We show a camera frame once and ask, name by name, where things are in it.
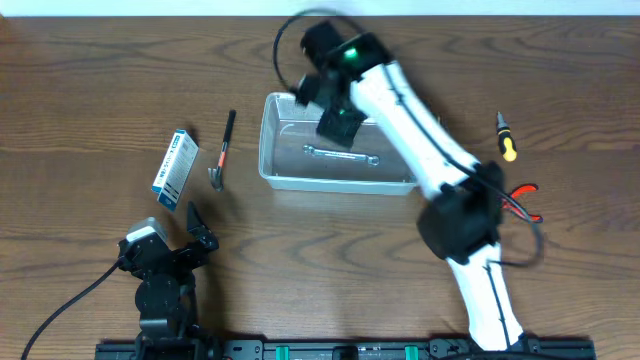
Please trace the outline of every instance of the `screwdriver handle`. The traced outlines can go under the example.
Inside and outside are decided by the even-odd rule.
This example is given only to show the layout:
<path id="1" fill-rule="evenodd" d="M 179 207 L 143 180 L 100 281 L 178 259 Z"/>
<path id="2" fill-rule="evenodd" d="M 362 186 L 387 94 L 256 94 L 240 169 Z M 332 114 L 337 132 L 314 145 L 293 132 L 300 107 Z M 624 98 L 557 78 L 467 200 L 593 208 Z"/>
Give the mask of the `screwdriver handle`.
<path id="1" fill-rule="evenodd" d="M 508 127 L 498 129 L 498 146 L 502 157 L 511 162 L 518 157 L 516 142 L 511 137 L 511 130 Z"/>

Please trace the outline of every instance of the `blue and white box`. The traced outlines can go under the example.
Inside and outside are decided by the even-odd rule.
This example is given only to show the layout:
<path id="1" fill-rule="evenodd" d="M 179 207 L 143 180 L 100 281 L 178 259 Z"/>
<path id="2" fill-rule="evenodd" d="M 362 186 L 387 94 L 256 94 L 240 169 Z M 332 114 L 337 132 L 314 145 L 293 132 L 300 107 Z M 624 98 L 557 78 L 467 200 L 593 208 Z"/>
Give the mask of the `blue and white box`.
<path id="1" fill-rule="evenodd" d="M 176 130 L 156 180 L 151 186 L 151 190 L 158 194 L 158 202 L 171 211 L 174 211 L 178 205 L 180 193 L 187 182 L 198 150 L 198 145 L 186 131 Z"/>

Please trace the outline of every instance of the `wooden table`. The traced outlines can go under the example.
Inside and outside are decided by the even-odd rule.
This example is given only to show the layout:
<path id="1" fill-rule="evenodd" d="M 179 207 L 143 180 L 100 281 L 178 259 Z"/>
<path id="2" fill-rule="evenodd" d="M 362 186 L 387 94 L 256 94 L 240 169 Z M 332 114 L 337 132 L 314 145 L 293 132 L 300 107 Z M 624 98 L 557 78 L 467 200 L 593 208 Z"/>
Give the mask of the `wooden table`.
<path id="1" fill-rule="evenodd" d="M 415 229 L 408 197 L 274 191 L 258 175 L 264 100 L 280 91 L 271 47 L 282 18 L 5 19 L 0 34 L 0 358 L 15 359 L 61 304 L 115 260 L 134 223 L 157 217 L 189 240 L 193 200 L 220 237 L 197 271 L 202 323 L 277 338 L 428 337 L 467 332 L 448 266 Z M 546 258 L 507 269 L 518 319 L 545 336 L 590 336 L 601 359 L 640 351 L 640 20 L 361 19 L 401 61 L 452 135 L 503 166 L 545 218 Z M 283 37 L 294 81 L 308 69 Z M 226 115 L 238 110 L 215 193 Z M 495 113 L 519 158 L 504 163 Z M 201 152 L 175 214 L 151 183 L 176 128 Z M 511 216 L 505 257 L 532 238 Z M 33 359 L 91 359 L 102 339 L 139 331 L 139 281 L 116 272 L 60 316 Z"/>

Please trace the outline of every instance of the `green clip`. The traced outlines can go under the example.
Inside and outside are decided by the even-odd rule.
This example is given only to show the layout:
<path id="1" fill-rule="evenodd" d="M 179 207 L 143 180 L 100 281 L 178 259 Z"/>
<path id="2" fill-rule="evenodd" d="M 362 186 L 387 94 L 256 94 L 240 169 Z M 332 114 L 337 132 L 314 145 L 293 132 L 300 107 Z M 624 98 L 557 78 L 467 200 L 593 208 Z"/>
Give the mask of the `green clip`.
<path id="1" fill-rule="evenodd" d="M 420 359 L 420 355 L 418 353 L 417 346 L 405 346 L 404 354 L 406 360 L 418 360 Z"/>
<path id="2" fill-rule="evenodd" d="M 289 360 L 288 346 L 276 346 L 276 360 Z"/>

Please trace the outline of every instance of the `robotic arm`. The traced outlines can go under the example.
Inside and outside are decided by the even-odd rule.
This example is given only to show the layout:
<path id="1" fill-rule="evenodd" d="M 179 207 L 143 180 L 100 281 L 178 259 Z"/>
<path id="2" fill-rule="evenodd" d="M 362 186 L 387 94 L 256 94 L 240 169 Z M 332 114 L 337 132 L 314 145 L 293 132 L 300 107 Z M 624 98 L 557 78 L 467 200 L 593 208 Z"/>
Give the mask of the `robotic arm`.
<path id="1" fill-rule="evenodd" d="M 481 165 L 442 129 L 372 34 L 344 42 L 323 22 L 306 32 L 301 46 L 319 74 L 306 75 L 293 90 L 298 102 L 325 109 L 317 132 L 349 147 L 360 123 L 376 120 L 431 203 L 418 229 L 453 270 L 472 338 L 487 351 L 509 349 L 523 330 L 500 266 L 501 207 L 496 194 L 477 181 L 502 189 L 500 168 Z"/>

